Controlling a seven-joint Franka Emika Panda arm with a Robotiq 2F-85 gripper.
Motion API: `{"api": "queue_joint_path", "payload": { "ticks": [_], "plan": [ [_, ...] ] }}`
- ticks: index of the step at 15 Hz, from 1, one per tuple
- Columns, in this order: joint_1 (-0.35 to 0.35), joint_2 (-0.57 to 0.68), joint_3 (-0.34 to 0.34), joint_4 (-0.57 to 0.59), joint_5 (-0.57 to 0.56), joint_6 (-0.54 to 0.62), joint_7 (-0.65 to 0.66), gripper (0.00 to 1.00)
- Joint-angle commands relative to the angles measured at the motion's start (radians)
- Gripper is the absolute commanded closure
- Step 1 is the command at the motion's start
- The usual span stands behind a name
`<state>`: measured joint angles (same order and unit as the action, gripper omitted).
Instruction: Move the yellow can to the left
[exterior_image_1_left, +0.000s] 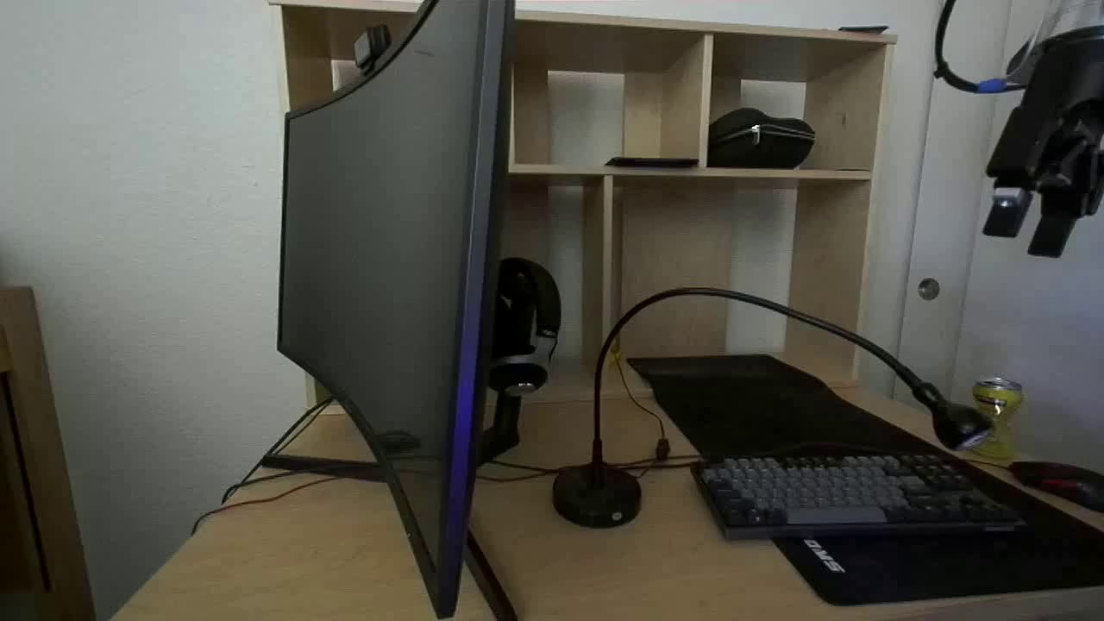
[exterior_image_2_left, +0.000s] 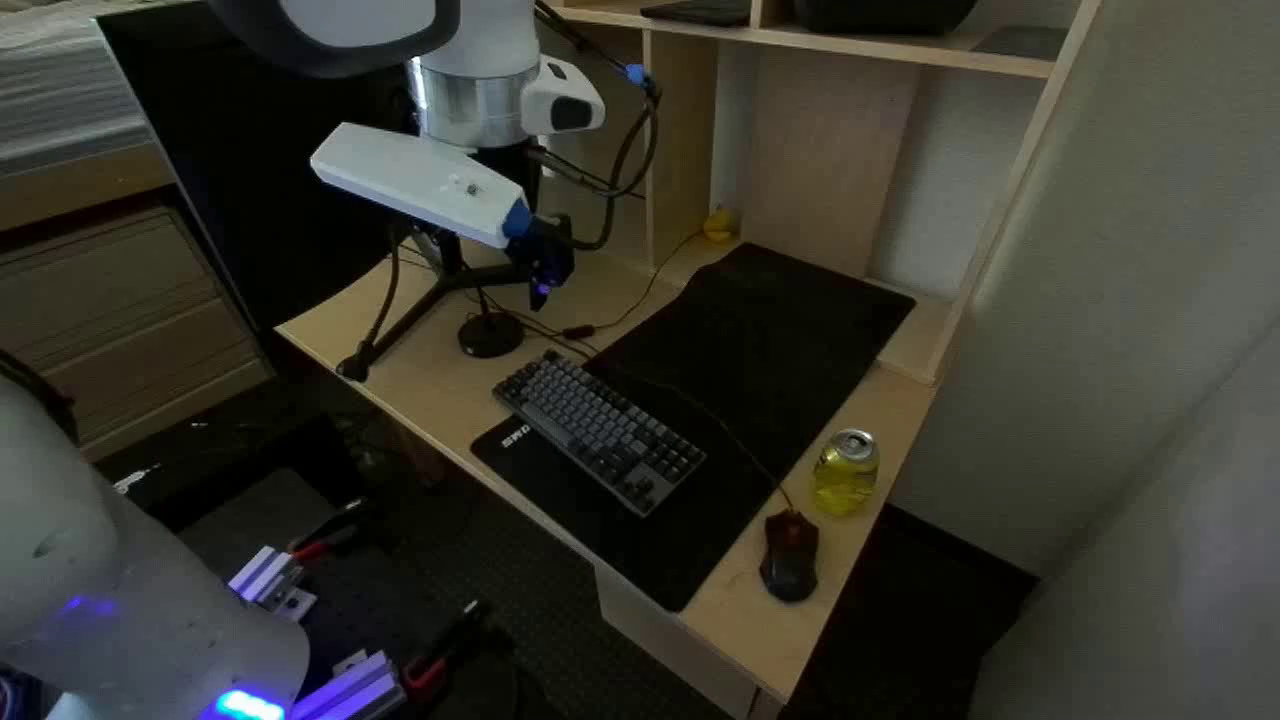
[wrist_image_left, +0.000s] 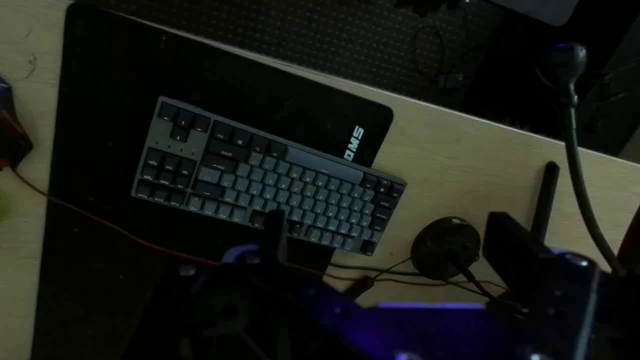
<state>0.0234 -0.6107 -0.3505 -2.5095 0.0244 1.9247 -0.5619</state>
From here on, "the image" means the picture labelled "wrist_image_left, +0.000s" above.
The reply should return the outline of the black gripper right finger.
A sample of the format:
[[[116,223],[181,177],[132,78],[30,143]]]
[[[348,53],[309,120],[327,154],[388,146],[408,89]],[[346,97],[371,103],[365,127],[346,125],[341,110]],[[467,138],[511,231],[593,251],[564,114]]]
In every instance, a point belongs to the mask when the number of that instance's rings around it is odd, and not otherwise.
[[[482,256],[514,294],[533,294],[547,276],[554,253],[509,213],[491,213]]]

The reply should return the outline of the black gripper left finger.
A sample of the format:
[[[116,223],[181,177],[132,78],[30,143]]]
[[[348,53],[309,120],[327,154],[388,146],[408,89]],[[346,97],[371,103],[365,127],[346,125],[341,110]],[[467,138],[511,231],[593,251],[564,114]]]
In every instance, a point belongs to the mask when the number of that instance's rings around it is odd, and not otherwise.
[[[270,210],[264,219],[264,255],[273,263],[285,263],[289,258],[289,223],[283,210]]]

